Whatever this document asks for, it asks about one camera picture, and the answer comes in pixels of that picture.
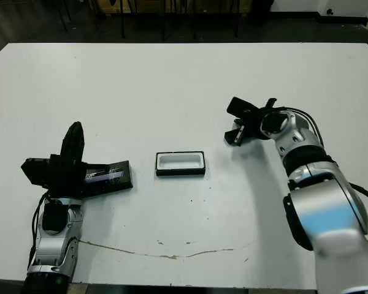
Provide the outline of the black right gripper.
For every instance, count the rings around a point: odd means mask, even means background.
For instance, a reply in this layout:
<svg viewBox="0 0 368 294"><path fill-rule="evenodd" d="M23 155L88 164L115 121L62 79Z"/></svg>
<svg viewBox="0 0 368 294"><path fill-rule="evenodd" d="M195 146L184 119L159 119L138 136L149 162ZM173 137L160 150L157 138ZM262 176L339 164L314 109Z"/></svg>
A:
<svg viewBox="0 0 368 294"><path fill-rule="evenodd" d="M246 139L256 138L260 140L268 140L269 137L261 131L261 123L264 117L274 109L276 98L270 98L266 105L258 108L255 105L238 99L240 116L234 120L234 124L240 126L238 130L230 130L224 133L224 140L229 145L237 144L240 146Z"/></svg>

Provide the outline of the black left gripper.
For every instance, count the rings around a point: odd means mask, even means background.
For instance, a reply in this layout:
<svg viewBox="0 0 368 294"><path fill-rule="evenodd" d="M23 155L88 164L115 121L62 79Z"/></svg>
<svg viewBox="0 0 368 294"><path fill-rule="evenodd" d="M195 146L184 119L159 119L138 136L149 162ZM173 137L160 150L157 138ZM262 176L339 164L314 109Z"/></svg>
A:
<svg viewBox="0 0 368 294"><path fill-rule="evenodd" d="M68 128L60 155L52 154L48 164L48 190L52 198L80 198L84 188L86 163L82 161L85 146L81 122Z"/></svg>

